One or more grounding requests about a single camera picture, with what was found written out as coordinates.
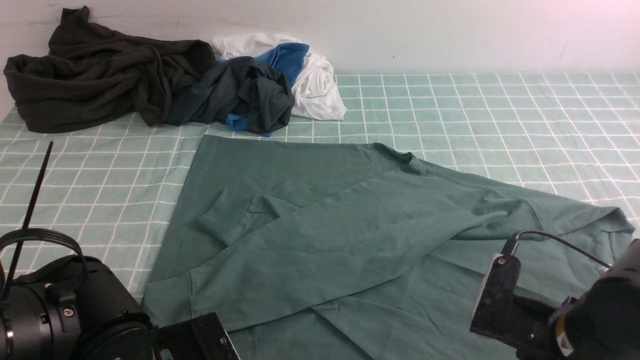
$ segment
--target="wrinkled fabric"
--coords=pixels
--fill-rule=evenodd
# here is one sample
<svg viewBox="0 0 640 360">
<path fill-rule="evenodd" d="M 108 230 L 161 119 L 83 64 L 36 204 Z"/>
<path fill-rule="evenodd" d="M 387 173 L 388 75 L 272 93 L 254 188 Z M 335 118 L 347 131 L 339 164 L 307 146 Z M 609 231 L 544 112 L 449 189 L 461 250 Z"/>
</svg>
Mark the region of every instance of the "wrinkled fabric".
<svg viewBox="0 0 640 360">
<path fill-rule="evenodd" d="M 48 56 L 8 59 L 9 92 L 29 130 L 66 133 L 130 111 L 150 126 L 164 122 L 182 76 L 199 79 L 216 64 L 203 41 L 133 37 L 88 19 L 86 6 L 64 9 Z"/>
<path fill-rule="evenodd" d="M 272 48 L 300 40 L 284 34 L 251 33 L 213 38 L 216 56 L 222 60 L 259 56 Z M 333 65 L 321 54 L 309 51 L 293 83 L 296 104 L 292 114 L 316 120 L 342 120 L 347 111 L 334 81 Z"/>
<path fill-rule="evenodd" d="M 290 83 L 293 83 L 302 70 L 302 65 L 308 50 L 309 45 L 307 44 L 295 42 L 285 43 L 257 56 L 255 59 L 281 72 L 287 77 Z M 233 131 L 246 131 L 248 128 L 247 115 L 229 114 L 225 122 Z M 272 134 L 273 133 L 264 133 L 262 135 L 269 137 Z"/>
<path fill-rule="evenodd" d="M 216 66 L 200 81 L 184 76 L 173 98 L 167 124 L 210 124 L 230 114 L 246 115 L 246 130 L 257 134 L 285 127 L 294 104 L 287 77 L 248 56 Z"/>
<path fill-rule="evenodd" d="M 150 276 L 162 326 L 216 312 L 242 359 L 514 359 L 469 332 L 484 273 L 523 229 L 608 263 L 618 208 L 455 172 L 381 144 L 205 136 Z M 598 265 L 523 239 L 517 293 L 558 305 Z"/>
</svg>

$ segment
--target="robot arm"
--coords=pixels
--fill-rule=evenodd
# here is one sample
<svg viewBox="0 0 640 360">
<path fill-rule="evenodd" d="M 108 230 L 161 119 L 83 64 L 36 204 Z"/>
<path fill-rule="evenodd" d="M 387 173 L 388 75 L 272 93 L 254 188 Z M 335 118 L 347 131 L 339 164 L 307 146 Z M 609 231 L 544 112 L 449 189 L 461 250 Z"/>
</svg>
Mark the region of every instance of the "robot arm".
<svg viewBox="0 0 640 360">
<path fill-rule="evenodd" d="M 470 330 L 516 349 L 520 360 L 640 359 L 640 241 L 629 246 L 581 298 L 569 297 L 556 309 L 516 296 L 520 261 L 518 237 L 508 240 L 487 273 Z"/>
</svg>

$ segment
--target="green sweatshirt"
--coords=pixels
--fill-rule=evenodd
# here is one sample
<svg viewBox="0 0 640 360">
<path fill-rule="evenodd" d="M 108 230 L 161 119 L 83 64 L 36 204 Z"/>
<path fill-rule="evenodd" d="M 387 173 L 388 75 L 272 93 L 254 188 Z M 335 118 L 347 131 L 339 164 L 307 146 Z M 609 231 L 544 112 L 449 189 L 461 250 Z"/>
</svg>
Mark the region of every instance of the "green sweatshirt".
<svg viewBox="0 0 640 360">
<path fill-rule="evenodd" d="M 504 240 L 561 235 L 610 263 L 618 208 L 464 174 L 381 144 L 205 136 L 143 305 L 158 325 L 215 311 L 243 360 L 515 359 L 469 332 Z M 579 296 L 598 265 L 528 237 L 518 293 Z"/>
</svg>

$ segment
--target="grid pattern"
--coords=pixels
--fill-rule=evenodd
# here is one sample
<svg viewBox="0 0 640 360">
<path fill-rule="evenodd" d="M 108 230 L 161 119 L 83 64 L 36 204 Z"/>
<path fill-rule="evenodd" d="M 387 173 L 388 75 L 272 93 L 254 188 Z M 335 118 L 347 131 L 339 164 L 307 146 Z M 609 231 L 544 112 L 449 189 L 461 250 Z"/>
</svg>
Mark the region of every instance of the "grid pattern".
<svg viewBox="0 0 640 360">
<path fill-rule="evenodd" d="M 294 118 L 271 138 L 220 124 L 148 127 L 137 114 L 42 135 L 13 110 L 0 123 L 0 233 L 20 226 L 54 140 L 32 225 L 78 239 L 139 299 L 204 134 L 381 142 L 462 172 L 619 206 L 640 220 L 638 74 L 359 75 L 337 83 L 349 109 L 343 121 Z M 65 254 L 29 243 L 19 274 Z"/>
</svg>

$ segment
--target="white wall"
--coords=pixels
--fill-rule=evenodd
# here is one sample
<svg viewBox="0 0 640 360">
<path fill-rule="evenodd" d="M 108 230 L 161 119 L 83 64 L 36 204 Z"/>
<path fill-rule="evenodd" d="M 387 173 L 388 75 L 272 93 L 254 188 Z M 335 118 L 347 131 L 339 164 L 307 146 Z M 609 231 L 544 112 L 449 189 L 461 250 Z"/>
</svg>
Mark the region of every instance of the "white wall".
<svg viewBox="0 0 640 360">
<path fill-rule="evenodd" d="M 132 35 L 294 35 L 338 72 L 640 69 L 638 0 L 0 0 L 0 57 L 44 55 L 63 6 Z M 0 84 L 0 111 L 10 104 Z"/>
</svg>

